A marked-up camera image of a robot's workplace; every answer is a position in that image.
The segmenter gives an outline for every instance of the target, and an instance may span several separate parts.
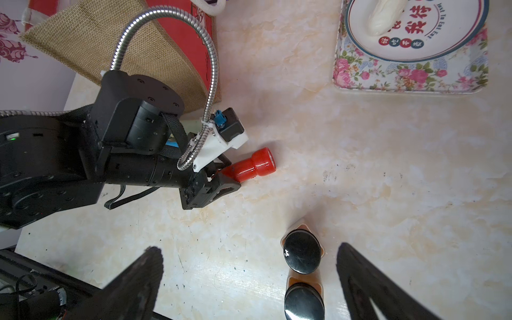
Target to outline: floral tray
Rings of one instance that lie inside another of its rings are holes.
[[[343,0],[334,61],[333,82],[342,89],[469,94],[487,85],[487,26],[460,49],[443,57],[399,63],[376,59],[348,35]]]

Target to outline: red plastic bottle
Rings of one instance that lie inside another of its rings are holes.
[[[275,162],[269,148],[265,147],[253,153],[249,159],[227,166],[221,172],[238,182],[244,182],[255,176],[266,176],[275,172]]]

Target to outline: jute bag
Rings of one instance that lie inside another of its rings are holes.
[[[145,9],[144,0],[83,0],[30,28],[22,39],[100,84],[100,71],[109,70],[125,26]],[[214,19],[212,29],[217,46]],[[206,103],[201,76],[156,20],[135,34],[121,70],[162,81],[180,95],[186,113]],[[221,100],[219,89],[214,102]]]

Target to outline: white plate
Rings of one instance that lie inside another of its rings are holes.
[[[409,0],[395,27],[382,36],[369,36],[368,17],[377,0],[352,0],[345,26],[352,41],[376,58],[420,62],[453,52],[483,26],[488,0]]]

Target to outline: black strap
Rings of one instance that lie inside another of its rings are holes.
[[[185,132],[185,129],[183,128],[183,125],[178,120],[178,118],[175,115],[169,114],[169,113],[160,113],[160,115],[165,120],[165,123],[167,123],[167,126],[169,127],[170,132],[173,134],[174,138],[176,139],[176,142],[178,144],[178,147],[180,148],[181,154],[185,153],[185,150],[187,150],[187,144],[188,144],[188,138],[187,133]]]
[[[158,154],[162,157],[171,159],[179,159],[181,157],[180,149],[170,145],[164,145]]]
[[[25,277],[29,278],[32,283],[28,283],[27,282],[30,287],[28,287],[27,289],[20,290],[19,285],[22,283],[22,279],[25,278]],[[34,290],[36,287],[37,287],[37,280],[36,280],[36,278],[33,275],[31,275],[30,273],[26,273],[26,274],[24,274],[24,275],[22,275],[21,277],[18,278],[18,280],[16,281],[16,285],[14,287],[11,286],[11,285],[5,285],[2,288],[0,288],[0,291],[2,291],[4,289],[7,289],[7,288],[12,288],[13,292],[6,292],[6,293],[2,293],[2,294],[11,294],[11,295],[14,295],[14,294],[24,294],[24,293],[27,293],[27,292],[30,292],[30,291]]]

